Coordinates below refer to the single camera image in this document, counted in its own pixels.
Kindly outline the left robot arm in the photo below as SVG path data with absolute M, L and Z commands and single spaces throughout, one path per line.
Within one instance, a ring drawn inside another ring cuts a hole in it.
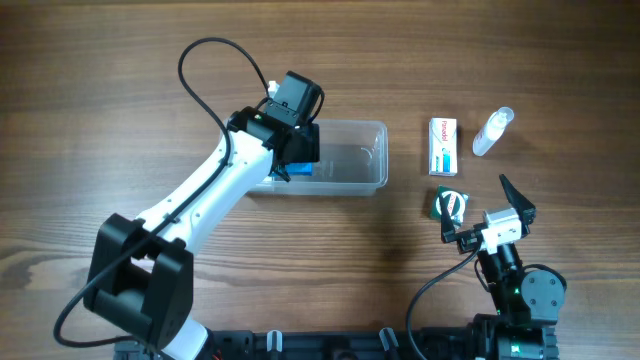
M 289 164 L 320 159 L 315 124 L 323 89 L 293 71 L 255 107 L 234 112 L 214 152 L 164 200 L 99 228 L 84 307 L 170 359 L 211 354 L 209 330 L 191 316 L 194 259 L 219 222 L 256 184 Z

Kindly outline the clear plastic container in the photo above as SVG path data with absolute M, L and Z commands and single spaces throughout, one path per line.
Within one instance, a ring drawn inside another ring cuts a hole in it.
M 218 179 L 217 192 L 237 200 L 247 192 L 309 196 L 370 196 L 388 179 L 388 136 L 384 123 L 327 120 L 319 126 L 320 160 L 312 176 L 290 176 L 276 159 L 282 129 L 255 138 L 234 134 L 231 164 Z

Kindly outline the blue VapoDrops box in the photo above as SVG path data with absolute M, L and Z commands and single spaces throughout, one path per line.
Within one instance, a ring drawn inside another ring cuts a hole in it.
M 285 166 L 287 173 L 290 176 L 312 176 L 313 164 L 312 163 L 291 163 Z

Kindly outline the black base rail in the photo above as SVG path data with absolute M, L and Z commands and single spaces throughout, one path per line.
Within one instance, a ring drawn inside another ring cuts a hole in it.
M 404 332 L 267 333 L 213 331 L 197 359 L 503 359 L 559 360 L 552 328 L 424 328 L 414 333 L 416 354 Z

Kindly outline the green Zam-Buk box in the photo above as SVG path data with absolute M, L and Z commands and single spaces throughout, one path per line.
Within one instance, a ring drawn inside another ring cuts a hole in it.
M 442 216 L 442 206 L 440 199 L 444 200 L 451 221 L 456 227 L 464 222 L 464 216 L 468 208 L 470 196 L 450 187 L 439 185 L 436 190 L 429 216 L 432 219 L 440 220 Z

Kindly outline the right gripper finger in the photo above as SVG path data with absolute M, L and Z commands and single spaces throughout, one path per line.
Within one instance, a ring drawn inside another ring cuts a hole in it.
M 504 174 L 499 175 L 499 180 L 507 201 L 516 210 L 520 221 L 522 223 L 533 223 L 536 217 L 535 205 L 522 195 Z
M 455 241 L 455 226 L 442 195 L 439 195 L 439 202 L 441 205 L 441 240 L 443 243 L 451 243 Z

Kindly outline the clear spray bottle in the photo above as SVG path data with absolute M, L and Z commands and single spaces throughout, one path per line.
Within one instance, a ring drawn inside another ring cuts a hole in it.
M 484 156 L 513 119 L 514 112 L 509 107 L 501 107 L 495 111 L 475 136 L 472 144 L 473 153 L 476 156 Z

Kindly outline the white Panadol box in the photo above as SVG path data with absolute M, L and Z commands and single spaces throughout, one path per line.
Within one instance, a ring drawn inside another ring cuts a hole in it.
M 457 172 L 457 120 L 432 118 L 429 122 L 429 174 L 455 176 Z

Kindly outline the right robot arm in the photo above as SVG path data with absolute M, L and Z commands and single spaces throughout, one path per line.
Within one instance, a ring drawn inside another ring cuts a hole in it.
M 448 212 L 441 215 L 442 241 L 474 256 L 496 313 L 478 314 L 466 327 L 447 330 L 437 348 L 451 359 L 557 359 L 555 325 L 567 282 L 546 265 L 522 262 L 516 242 L 530 234 L 536 207 L 505 175 L 499 180 L 508 205 L 485 211 L 473 228 L 458 231 Z

